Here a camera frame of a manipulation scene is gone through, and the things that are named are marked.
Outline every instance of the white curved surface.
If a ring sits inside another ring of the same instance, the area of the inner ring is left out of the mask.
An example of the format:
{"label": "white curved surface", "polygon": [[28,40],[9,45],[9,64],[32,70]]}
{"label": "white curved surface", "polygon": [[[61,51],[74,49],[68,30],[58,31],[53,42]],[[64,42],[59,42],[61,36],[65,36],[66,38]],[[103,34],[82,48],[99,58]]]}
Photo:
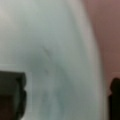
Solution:
{"label": "white curved surface", "polygon": [[106,120],[94,37],[72,2],[0,0],[0,70],[26,72],[23,120]]}

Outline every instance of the pinkish background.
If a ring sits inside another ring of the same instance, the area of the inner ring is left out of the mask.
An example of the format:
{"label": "pinkish background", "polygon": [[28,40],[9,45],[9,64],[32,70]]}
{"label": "pinkish background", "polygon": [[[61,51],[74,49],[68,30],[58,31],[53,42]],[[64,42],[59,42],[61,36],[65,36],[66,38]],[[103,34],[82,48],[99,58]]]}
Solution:
{"label": "pinkish background", "polygon": [[120,0],[84,0],[84,3],[100,46],[109,86],[113,77],[120,77]]}

